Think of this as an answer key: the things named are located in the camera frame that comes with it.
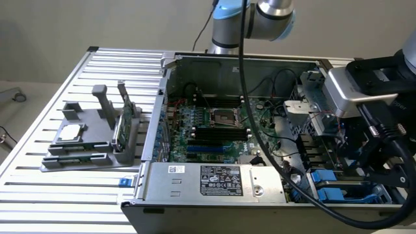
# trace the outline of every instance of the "white label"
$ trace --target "white label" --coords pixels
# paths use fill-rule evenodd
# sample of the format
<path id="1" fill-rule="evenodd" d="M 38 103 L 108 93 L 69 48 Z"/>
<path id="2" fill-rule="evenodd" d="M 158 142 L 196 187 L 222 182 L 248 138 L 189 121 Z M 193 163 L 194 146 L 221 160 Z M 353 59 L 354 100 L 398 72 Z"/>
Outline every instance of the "white label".
<path id="1" fill-rule="evenodd" d="M 184 173 L 184 166 L 169 166 L 168 173 Z"/>

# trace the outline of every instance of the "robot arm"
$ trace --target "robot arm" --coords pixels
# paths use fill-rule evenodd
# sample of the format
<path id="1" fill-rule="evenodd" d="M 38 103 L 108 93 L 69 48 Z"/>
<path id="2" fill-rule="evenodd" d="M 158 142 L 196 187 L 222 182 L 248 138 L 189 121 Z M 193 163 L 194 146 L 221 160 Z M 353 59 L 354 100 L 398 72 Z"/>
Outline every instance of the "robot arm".
<path id="1" fill-rule="evenodd" d="M 293 27 L 296 13 L 292 0 L 260 0 L 246 5 L 245 38 L 284 39 Z M 220 0 L 213 11 L 212 54 L 237 54 L 241 0 Z"/>

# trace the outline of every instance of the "motherboard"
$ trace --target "motherboard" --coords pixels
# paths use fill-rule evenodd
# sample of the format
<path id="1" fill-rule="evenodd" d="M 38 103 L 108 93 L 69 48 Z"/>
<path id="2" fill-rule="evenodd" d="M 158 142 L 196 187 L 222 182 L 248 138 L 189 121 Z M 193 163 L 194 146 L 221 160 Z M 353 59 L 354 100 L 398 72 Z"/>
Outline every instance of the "motherboard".
<path id="1" fill-rule="evenodd" d="M 254 122 L 270 151 L 278 149 L 273 116 L 276 105 L 252 99 Z M 240 163 L 258 153 L 260 146 L 250 132 L 245 104 L 240 99 L 202 101 L 180 99 L 169 105 L 169 162 Z"/>

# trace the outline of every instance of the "capacitor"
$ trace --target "capacitor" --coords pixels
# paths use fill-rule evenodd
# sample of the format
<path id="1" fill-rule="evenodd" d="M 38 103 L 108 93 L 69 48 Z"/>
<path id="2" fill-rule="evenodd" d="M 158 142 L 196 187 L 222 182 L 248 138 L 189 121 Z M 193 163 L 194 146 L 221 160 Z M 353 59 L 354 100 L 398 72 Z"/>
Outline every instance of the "capacitor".
<path id="1" fill-rule="evenodd" d="M 257 104 L 256 109 L 261 111 L 264 109 L 264 106 L 261 104 Z"/>

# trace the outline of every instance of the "sticker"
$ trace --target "sticker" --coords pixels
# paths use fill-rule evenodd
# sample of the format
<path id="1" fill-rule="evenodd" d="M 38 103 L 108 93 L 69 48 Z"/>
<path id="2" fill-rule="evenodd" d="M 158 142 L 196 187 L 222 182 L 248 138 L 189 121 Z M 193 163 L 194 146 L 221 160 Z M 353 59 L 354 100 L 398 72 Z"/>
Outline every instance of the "sticker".
<path id="1" fill-rule="evenodd" d="M 201 166 L 201 195 L 242 196 L 241 187 L 240 167 Z"/>
<path id="2" fill-rule="evenodd" d="M 169 166 L 168 173 L 184 173 L 184 166 Z"/>

